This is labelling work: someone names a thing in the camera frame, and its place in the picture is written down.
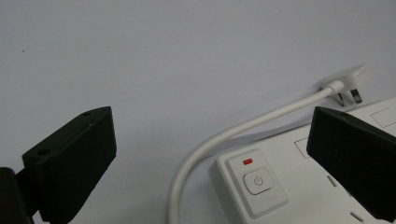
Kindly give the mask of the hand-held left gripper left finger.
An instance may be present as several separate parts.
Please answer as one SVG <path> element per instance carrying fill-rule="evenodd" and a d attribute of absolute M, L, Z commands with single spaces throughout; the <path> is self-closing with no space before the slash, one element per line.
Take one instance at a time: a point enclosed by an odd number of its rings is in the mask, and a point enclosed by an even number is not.
<path fill-rule="evenodd" d="M 117 145 L 109 106 L 84 112 L 22 155 L 36 182 L 42 219 L 68 224 L 88 200 Z"/>

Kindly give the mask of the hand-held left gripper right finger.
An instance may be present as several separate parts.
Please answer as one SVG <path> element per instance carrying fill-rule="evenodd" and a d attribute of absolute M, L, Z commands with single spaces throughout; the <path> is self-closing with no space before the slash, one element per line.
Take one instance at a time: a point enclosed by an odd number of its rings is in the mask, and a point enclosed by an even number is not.
<path fill-rule="evenodd" d="M 396 220 L 396 137 L 338 110 L 316 107 L 307 154 L 374 218 Z"/>

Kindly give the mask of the white power strip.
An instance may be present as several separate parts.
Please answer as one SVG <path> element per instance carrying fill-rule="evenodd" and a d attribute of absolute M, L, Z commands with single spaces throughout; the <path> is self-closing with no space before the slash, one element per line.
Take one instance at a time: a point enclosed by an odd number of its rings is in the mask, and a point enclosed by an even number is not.
<path fill-rule="evenodd" d="M 396 137 L 396 97 L 345 113 Z M 307 154 L 310 127 L 217 157 L 209 175 L 229 224 L 396 224 L 374 218 Z"/>

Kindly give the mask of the white power plug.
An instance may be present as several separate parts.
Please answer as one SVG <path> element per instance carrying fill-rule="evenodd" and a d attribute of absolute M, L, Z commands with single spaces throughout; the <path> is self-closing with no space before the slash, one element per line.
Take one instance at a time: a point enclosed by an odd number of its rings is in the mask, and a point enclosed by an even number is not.
<path fill-rule="evenodd" d="M 362 103 L 358 88 L 366 83 L 369 78 L 367 66 L 360 64 L 325 77 L 320 81 L 320 87 L 322 89 L 332 88 L 332 95 L 338 95 L 342 105 L 345 105 L 342 93 L 350 92 L 354 103 L 358 105 Z"/>

